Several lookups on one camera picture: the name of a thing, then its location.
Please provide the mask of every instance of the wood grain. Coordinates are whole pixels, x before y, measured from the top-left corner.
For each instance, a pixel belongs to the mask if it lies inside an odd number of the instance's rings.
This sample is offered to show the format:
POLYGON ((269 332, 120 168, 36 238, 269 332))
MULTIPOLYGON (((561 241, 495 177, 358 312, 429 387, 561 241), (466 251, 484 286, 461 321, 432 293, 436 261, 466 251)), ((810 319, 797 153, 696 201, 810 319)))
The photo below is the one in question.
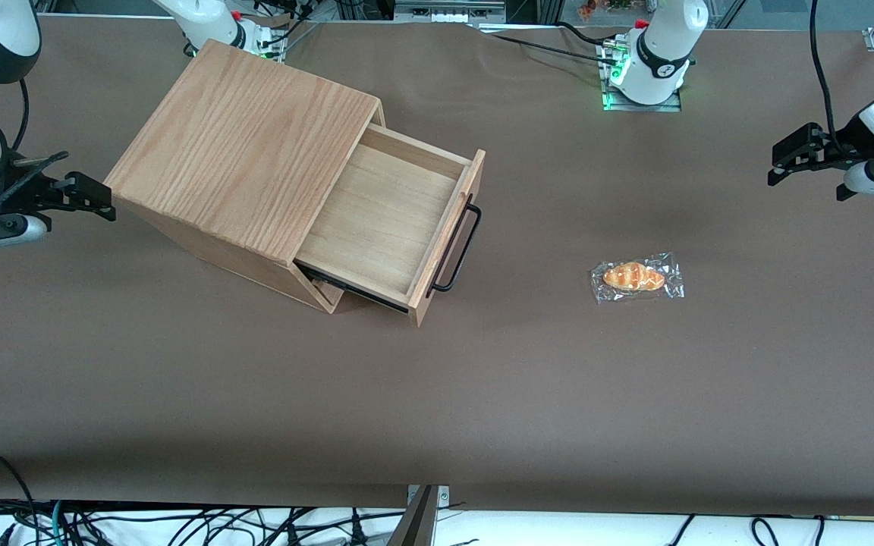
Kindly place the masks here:
POLYGON ((454 234, 454 225, 457 224, 457 219, 464 214, 467 197, 478 194, 483 167, 485 167, 485 151, 478 149, 468 169, 461 173, 461 179, 457 181, 457 186, 454 188, 455 198, 450 201, 444 210, 444 214, 441 216, 440 228, 434 233, 430 245, 427 246, 426 258, 420 264, 417 275, 413 277, 413 291, 410 293, 407 307, 410 309, 410 319, 417 326, 420 326, 420 323, 423 321, 423 315, 426 314, 427 308, 430 307, 433 293, 428 294, 428 289, 439 273, 437 267, 440 266, 440 258, 443 256, 444 249, 448 245, 454 244, 454 241, 451 241, 451 236, 454 234))
MULTIPOLYGON (((289 267, 278 265, 248 249, 229 245, 221 239, 209 236, 177 218, 169 218, 136 204, 129 205, 128 208, 197 258, 264 287, 280 291, 320 311, 332 313, 342 297, 342 290, 327 284, 319 284, 320 290, 317 290, 295 264, 289 264, 289 267)), ((272 294, 272 297, 277 298, 278 295, 272 294)))
POLYGON ((378 124, 369 124, 360 139, 360 144, 455 180, 461 176, 462 166, 469 163, 467 158, 445 152, 437 146, 401 135, 378 124))
POLYGON ((371 118, 376 97, 208 42, 106 183, 288 266, 371 118))
POLYGON ((406 307, 455 186, 452 177, 360 144, 296 259, 406 307))

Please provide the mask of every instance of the croissant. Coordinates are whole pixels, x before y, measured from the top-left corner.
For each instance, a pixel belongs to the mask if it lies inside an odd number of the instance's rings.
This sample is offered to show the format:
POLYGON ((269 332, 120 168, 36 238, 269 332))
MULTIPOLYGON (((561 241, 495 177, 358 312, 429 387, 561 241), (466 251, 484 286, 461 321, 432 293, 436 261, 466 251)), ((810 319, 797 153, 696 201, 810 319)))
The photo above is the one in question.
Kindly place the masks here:
POLYGON ((609 269, 602 274, 602 280, 620 290, 659 290, 666 283, 666 277, 662 274, 637 262, 627 262, 609 269))

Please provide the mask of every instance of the wooden box top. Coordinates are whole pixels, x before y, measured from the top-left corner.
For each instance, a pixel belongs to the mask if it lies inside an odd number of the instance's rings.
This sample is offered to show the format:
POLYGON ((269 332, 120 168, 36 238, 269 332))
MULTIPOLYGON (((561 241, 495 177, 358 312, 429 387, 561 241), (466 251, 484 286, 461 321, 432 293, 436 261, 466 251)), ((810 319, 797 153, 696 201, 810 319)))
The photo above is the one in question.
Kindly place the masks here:
POLYGON ((374 96, 208 42, 106 184, 288 264, 379 108, 374 96))

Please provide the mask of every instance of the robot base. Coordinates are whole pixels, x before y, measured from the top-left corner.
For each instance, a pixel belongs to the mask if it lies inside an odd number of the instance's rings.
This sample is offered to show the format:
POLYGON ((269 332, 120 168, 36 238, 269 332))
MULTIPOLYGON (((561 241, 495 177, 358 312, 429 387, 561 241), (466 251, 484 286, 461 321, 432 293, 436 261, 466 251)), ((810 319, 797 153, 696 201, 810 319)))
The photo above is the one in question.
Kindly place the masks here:
MULTIPOLYGON (((625 35, 617 35, 615 41, 606 41, 604 45, 596 45, 596 55, 598 58, 609 58, 622 62, 624 49, 618 44, 625 41, 625 35)), ((672 96, 666 99, 665 102, 653 105, 639 104, 629 100, 621 90, 611 84, 613 73, 620 68, 620 65, 610 65, 598 63, 599 65, 599 80, 602 83, 602 108, 603 110, 618 110, 618 111, 680 111, 680 91, 673 91, 672 96)))

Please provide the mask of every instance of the plastic wrapper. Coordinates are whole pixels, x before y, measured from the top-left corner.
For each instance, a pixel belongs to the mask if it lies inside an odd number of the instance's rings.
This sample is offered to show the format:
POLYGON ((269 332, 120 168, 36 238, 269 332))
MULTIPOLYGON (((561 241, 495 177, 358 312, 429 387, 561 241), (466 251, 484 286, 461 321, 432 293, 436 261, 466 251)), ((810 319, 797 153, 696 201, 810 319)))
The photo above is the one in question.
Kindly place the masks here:
POLYGON ((596 301, 645 300, 683 297, 683 276, 673 253, 656 253, 644 259, 603 262, 593 269, 596 301))

